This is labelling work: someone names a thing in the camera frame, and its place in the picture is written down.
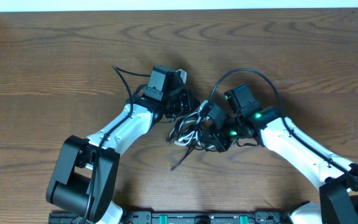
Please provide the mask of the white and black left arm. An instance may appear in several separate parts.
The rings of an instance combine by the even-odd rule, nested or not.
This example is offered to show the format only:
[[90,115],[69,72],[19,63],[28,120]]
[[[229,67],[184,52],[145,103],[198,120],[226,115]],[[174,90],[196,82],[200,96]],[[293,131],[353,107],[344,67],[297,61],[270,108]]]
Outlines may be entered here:
[[123,210],[111,199],[120,157],[163,116],[188,115],[199,105],[186,89],[160,101],[133,95],[121,114],[97,133],[67,138],[46,192],[47,202],[65,212],[50,214],[49,223],[119,223]]

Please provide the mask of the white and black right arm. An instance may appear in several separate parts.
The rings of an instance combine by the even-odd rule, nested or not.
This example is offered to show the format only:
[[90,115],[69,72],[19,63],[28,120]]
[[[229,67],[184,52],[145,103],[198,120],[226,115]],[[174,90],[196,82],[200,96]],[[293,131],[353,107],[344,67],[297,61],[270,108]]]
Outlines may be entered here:
[[317,188],[319,203],[295,206],[285,214],[285,223],[358,223],[358,164],[326,149],[290,118],[281,118],[274,107],[240,113],[236,118],[221,108],[205,108],[201,114],[213,122],[203,135],[206,144],[222,152],[235,140],[254,138]]

